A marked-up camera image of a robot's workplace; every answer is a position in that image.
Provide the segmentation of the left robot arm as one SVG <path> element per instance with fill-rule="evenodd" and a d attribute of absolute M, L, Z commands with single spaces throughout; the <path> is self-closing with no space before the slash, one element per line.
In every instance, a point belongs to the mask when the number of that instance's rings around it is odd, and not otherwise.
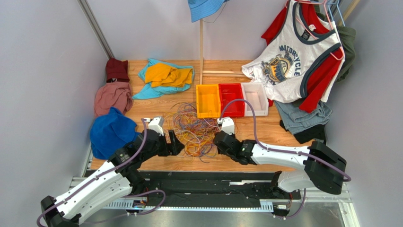
<path fill-rule="evenodd" d="M 78 227 L 107 204 L 125 196 L 144 196 L 145 179 L 139 172 L 141 164 L 154 156 L 177 156 L 185 148 L 173 130 L 164 134 L 146 129 L 134 141 L 117 149 L 91 176 L 57 196 L 41 200 L 41 220 L 47 227 Z"/>

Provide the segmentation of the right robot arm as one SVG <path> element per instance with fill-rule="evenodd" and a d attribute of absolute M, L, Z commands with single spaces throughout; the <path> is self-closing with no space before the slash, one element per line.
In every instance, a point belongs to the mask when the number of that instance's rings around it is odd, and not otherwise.
<path fill-rule="evenodd" d="M 273 186 L 285 192 L 313 187 L 334 195 L 342 192 L 347 162 L 321 142 L 284 147 L 259 144 L 255 140 L 239 141 L 234 135 L 221 131 L 216 133 L 213 143 L 219 154 L 242 165 L 270 164 L 293 168 L 291 172 L 277 172 L 272 180 Z"/>

